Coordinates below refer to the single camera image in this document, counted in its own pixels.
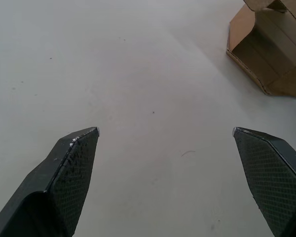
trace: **concrete floor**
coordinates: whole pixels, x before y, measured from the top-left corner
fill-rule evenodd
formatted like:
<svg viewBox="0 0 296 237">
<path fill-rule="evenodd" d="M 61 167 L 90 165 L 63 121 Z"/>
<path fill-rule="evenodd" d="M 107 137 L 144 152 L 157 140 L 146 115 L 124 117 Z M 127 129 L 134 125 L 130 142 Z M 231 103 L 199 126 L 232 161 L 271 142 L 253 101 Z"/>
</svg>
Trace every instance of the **concrete floor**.
<svg viewBox="0 0 296 237">
<path fill-rule="evenodd" d="M 296 149 L 296 99 L 226 56 L 242 4 L 0 1 L 0 210 L 60 137 L 98 126 L 75 237 L 271 237 L 231 132 Z"/>
</svg>

